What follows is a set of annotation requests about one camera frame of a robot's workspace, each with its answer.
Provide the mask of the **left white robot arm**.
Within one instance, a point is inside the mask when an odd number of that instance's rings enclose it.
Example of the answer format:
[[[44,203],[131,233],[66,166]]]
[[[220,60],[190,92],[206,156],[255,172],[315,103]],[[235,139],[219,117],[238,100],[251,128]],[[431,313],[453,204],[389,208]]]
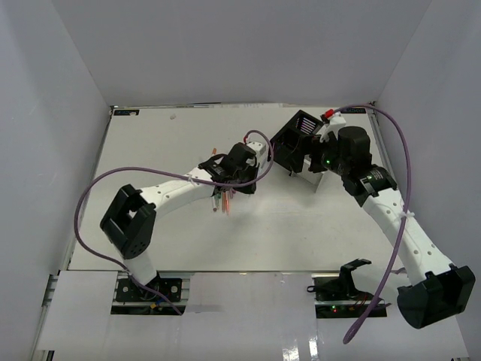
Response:
[[[268,159],[264,142],[236,143],[227,155],[212,156],[185,174],[185,180],[170,180],[136,189],[127,184],[115,195],[100,222],[123,264],[135,278],[133,291],[143,300],[159,291],[157,271],[147,249],[155,221],[185,205],[225,192],[232,185],[238,193],[253,194],[253,182]]]

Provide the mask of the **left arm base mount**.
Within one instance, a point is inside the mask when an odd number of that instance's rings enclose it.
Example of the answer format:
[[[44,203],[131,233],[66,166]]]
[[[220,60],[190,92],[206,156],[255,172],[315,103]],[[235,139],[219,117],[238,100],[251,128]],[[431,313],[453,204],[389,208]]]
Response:
[[[157,276],[144,287],[131,277],[117,279],[110,309],[112,315],[181,316],[186,310],[189,282],[179,277]]]

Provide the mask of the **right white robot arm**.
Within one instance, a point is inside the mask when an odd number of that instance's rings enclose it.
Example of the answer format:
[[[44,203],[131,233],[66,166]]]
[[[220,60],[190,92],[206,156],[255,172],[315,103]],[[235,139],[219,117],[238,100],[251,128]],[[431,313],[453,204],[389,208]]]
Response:
[[[379,226],[401,260],[410,285],[398,288],[401,315],[415,329],[462,313],[475,284],[468,266],[456,266],[428,237],[389,172],[372,162],[371,140],[347,126],[310,142],[310,171],[330,171]]]

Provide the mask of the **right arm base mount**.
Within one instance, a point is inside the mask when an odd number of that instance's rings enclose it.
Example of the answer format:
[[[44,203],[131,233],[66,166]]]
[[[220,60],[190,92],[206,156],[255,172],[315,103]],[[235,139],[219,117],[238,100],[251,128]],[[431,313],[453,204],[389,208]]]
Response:
[[[306,287],[306,291],[314,296],[318,320],[355,319],[362,316],[374,295],[359,290],[352,273],[357,268],[370,264],[368,259],[354,259],[342,265],[338,273],[312,276],[312,284]]]

